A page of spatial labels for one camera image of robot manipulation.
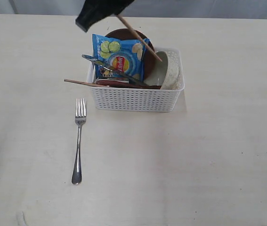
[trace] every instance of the silver fork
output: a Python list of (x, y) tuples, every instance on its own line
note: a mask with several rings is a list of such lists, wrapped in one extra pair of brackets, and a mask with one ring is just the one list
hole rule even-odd
[(77, 139), (76, 160), (75, 160), (75, 165), (73, 166), (72, 183), (74, 185), (78, 185), (82, 181), (80, 146), (81, 146), (82, 125), (86, 122), (86, 105), (84, 99), (76, 100), (75, 122), (78, 126), (78, 139)]

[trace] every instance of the blue chip bag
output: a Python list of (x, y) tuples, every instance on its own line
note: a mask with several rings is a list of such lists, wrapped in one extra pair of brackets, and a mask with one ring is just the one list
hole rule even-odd
[[(101, 35), (92, 35), (94, 57), (108, 63), (114, 68), (134, 78), (143, 81), (144, 63), (143, 56), (146, 48), (139, 40), (119, 40)], [(115, 73), (95, 65), (96, 77), (123, 78)]]

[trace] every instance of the brown bowl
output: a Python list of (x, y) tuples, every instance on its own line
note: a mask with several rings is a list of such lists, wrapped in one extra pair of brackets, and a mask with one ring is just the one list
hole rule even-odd
[[(139, 36), (141, 36), (142, 39), (147, 38), (143, 33), (139, 31), (136, 32), (139, 34)], [(120, 40), (136, 39), (136, 37), (133, 34), (131, 34), (131, 32), (127, 28), (114, 30), (109, 34), (107, 34), (106, 37), (120, 39)], [(149, 42), (148, 45), (154, 51), (152, 43)], [(151, 74), (154, 66), (155, 66), (154, 56), (152, 56), (152, 54), (149, 51), (146, 51), (144, 56), (144, 79), (146, 79)]]

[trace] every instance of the wooden chopstick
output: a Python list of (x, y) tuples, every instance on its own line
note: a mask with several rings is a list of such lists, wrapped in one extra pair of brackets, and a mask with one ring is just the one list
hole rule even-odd
[(84, 82), (84, 81), (76, 81), (76, 80), (70, 80), (70, 79), (64, 79), (64, 81), (71, 82), (71, 83), (76, 83), (76, 84), (80, 84), (80, 85), (84, 85), (84, 86), (106, 87), (107, 88), (107, 86), (103, 86), (103, 85), (99, 85), (99, 84), (94, 84), (94, 83), (89, 83), (89, 82)]
[(162, 59), (159, 58), (159, 56), (148, 46), (148, 44), (138, 35), (138, 33), (131, 27), (131, 25), (121, 16), (116, 15), (116, 17), (128, 28), (128, 30), (138, 39), (140, 40), (144, 46), (147, 48), (147, 50), (150, 51), (150, 53), (159, 61), (162, 62)]

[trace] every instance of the basket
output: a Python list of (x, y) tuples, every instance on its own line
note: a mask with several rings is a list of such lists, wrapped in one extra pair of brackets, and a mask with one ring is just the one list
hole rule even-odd
[[(176, 62), (179, 75), (175, 90), (131, 89), (111, 87), (90, 87), (96, 108), (101, 110), (135, 112), (171, 112), (180, 92), (185, 88), (180, 51), (173, 48), (155, 48), (166, 51), (168, 57)], [(90, 64), (86, 82), (93, 82), (94, 66)]]

